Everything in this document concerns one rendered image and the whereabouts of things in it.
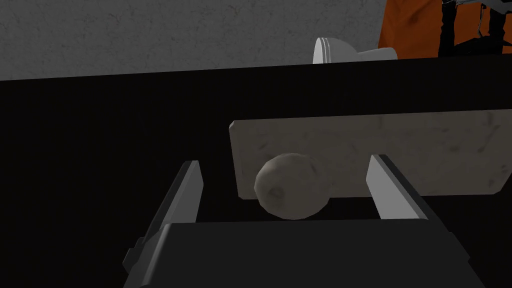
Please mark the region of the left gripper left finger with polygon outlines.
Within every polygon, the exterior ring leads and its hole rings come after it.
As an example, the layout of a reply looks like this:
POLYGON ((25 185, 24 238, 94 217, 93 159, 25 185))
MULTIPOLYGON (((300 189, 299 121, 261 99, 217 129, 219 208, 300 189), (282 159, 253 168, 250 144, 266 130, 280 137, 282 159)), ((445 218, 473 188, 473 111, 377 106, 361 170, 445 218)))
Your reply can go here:
POLYGON ((199 162, 185 161, 158 207, 142 242, 147 242, 167 224, 196 222, 203 188, 199 162))

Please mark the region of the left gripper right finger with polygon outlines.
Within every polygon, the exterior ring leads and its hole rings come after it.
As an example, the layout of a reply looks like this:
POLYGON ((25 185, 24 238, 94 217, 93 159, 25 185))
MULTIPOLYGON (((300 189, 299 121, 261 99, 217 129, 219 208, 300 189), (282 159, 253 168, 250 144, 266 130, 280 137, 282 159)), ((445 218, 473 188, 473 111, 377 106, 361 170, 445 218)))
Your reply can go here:
POLYGON ((409 192, 377 154, 370 156, 366 184, 381 219, 427 219, 409 192))

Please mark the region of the grey knob plate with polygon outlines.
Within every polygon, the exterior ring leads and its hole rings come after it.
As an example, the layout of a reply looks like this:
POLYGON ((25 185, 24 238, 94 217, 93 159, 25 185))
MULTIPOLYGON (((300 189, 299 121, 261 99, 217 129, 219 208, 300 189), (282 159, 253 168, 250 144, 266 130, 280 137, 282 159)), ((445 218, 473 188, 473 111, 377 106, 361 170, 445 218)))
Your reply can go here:
POLYGON ((311 156, 332 197, 369 197, 371 155, 384 154, 421 195, 492 195, 512 174, 512 109, 235 120, 238 196, 284 153, 311 156))

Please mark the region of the grey round door knob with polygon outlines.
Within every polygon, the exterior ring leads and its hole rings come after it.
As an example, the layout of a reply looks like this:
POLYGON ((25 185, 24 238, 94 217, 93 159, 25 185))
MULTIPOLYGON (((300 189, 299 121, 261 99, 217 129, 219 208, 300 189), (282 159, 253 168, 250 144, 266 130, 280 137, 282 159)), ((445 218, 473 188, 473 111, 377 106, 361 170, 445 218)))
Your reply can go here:
POLYGON ((253 188, 265 211, 284 220, 311 217, 331 198, 331 182, 322 163, 300 153, 280 154, 266 162, 253 188))

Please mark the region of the orange curtain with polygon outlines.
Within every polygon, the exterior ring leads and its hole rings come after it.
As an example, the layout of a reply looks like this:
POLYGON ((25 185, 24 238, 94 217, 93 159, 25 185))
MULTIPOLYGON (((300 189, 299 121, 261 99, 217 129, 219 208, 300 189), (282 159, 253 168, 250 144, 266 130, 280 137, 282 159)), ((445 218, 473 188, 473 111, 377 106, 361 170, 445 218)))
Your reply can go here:
MULTIPOLYGON (((454 45, 488 36, 490 7, 476 1, 457 6, 454 45)), ((399 59, 438 57, 442 36, 442 0, 387 0, 378 47, 391 47, 399 59)))

